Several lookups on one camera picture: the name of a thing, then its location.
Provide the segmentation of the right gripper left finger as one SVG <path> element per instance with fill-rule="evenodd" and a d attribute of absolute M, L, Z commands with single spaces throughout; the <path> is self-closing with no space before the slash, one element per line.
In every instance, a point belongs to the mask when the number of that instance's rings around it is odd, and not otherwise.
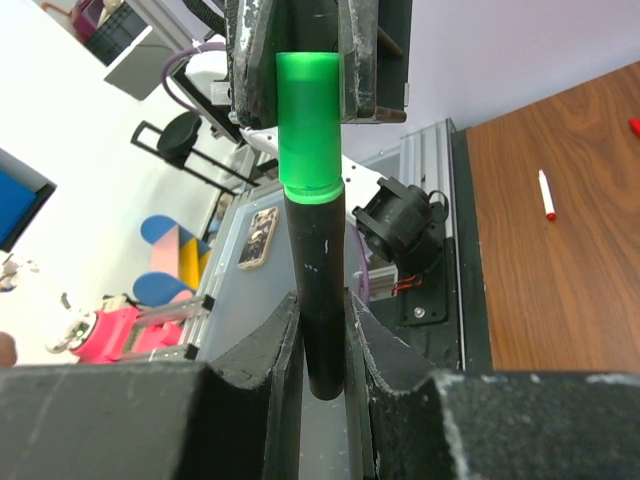
<path fill-rule="evenodd" d="M 5 479 L 294 479 L 298 302 L 215 361 L 1 373 Z"/>

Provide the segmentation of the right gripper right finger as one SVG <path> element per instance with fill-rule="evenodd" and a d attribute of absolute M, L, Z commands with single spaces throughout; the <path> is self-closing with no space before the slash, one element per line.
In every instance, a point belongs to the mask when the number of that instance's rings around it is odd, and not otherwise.
<path fill-rule="evenodd" d="M 635 479 L 639 378 L 433 367 L 345 298 L 355 479 Z"/>

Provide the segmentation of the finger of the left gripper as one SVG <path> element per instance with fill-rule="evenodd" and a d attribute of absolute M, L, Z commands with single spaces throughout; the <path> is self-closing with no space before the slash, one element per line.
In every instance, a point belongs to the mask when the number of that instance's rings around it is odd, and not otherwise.
<path fill-rule="evenodd" d="M 294 49 L 291 1 L 225 3 L 232 110 L 243 127 L 277 124 L 276 56 Z"/>
<path fill-rule="evenodd" d="M 403 123 L 407 114 L 411 0 L 338 5 L 344 123 Z"/>

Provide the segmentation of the green highlighter cap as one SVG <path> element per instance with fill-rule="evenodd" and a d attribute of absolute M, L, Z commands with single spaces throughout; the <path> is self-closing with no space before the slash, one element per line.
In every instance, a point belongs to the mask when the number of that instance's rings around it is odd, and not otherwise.
<path fill-rule="evenodd" d="M 332 188 L 341 178 L 340 58 L 276 56 L 280 180 L 290 190 Z"/>

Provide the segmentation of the green highlighter pen black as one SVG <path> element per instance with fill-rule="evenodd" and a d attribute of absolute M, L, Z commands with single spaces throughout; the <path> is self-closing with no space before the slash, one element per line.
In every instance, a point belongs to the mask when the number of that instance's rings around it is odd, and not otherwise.
<path fill-rule="evenodd" d="M 285 207 L 310 390 L 333 400 L 344 386 L 345 195 Z"/>

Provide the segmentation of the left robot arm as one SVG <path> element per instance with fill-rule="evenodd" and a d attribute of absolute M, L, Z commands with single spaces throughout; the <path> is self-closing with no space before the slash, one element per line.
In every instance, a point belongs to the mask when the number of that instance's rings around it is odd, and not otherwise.
<path fill-rule="evenodd" d="M 344 123 L 406 119 L 412 2 L 188 1 L 187 9 L 227 41 L 231 106 L 245 140 L 275 153 L 276 56 L 335 53 Z M 403 275 L 422 274 L 440 249 L 428 234 L 429 199 L 383 180 L 351 200 L 348 217 L 374 254 Z"/>

